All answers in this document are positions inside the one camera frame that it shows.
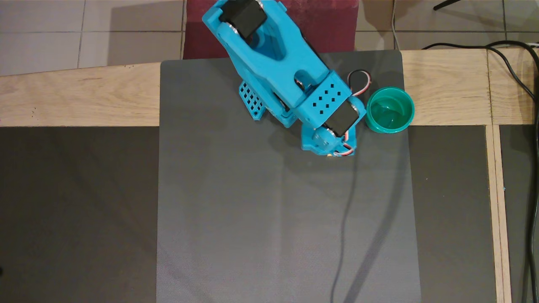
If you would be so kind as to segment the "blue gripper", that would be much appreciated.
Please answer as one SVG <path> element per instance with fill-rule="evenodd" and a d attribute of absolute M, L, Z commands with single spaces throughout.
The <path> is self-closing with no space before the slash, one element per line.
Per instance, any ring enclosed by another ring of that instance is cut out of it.
<path fill-rule="evenodd" d="M 302 150 L 308 150 L 325 157 L 347 157 L 355 154 L 358 146 L 356 127 L 352 127 L 344 136 L 337 137 L 327 128 L 312 128 L 302 124 Z"/>

